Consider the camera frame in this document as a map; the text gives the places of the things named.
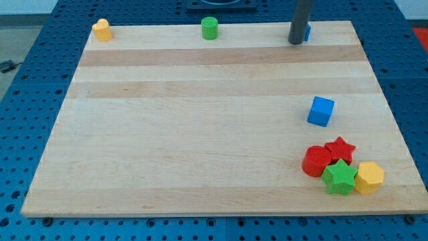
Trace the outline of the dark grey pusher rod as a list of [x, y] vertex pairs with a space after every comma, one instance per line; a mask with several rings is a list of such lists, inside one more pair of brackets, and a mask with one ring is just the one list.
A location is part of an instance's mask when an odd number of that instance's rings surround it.
[[292, 18], [288, 41], [292, 45], [300, 45], [306, 37], [310, 13], [314, 0], [297, 0]]

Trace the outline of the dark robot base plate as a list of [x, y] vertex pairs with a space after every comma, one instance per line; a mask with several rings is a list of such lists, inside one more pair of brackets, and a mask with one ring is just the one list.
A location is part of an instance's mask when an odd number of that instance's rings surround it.
[[186, 12], [256, 10], [258, 0], [186, 0]]

